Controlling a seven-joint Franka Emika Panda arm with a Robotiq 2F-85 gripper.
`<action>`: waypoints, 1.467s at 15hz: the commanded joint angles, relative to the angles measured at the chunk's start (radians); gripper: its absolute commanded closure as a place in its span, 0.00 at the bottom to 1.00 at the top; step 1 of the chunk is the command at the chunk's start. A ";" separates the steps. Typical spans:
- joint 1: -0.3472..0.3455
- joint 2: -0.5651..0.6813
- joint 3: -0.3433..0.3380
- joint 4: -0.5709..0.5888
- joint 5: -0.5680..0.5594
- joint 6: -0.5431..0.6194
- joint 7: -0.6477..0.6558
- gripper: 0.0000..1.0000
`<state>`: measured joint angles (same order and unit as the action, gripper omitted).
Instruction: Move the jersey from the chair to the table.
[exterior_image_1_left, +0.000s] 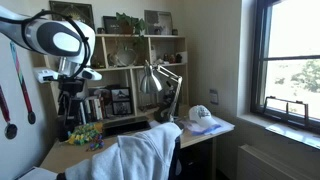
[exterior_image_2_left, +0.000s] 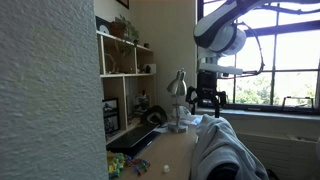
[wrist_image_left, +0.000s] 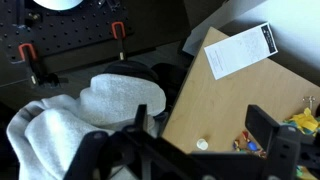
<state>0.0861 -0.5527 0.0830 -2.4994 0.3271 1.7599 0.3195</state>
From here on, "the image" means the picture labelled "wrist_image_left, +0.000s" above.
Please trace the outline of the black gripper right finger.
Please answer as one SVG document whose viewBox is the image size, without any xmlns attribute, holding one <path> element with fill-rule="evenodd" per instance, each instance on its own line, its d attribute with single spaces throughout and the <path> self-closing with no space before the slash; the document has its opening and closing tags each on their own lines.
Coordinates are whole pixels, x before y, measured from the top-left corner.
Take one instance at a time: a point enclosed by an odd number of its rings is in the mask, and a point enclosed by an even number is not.
<svg viewBox="0 0 320 180">
<path fill-rule="evenodd" d="M 298 128 L 280 125 L 257 105 L 247 107 L 245 127 L 266 151 L 262 177 L 294 180 L 296 167 L 305 167 L 320 179 L 319 134 L 304 135 Z"/>
</svg>

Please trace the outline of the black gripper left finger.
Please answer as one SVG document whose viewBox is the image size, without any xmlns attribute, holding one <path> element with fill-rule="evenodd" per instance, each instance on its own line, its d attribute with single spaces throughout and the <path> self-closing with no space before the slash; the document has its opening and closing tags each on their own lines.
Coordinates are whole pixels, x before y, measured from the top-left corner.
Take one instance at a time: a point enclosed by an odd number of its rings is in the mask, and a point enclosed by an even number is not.
<svg viewBox="0 0 320 180">
<path fill-rule="evenodd" d="M 187 155 L 146 132 L 147 106 L 139 105 L 134 123 L 108 135 L 87 133 L 63 180 L 111 180 L 124 170 L 136 180 L 183 180 Z"/>
</svg>

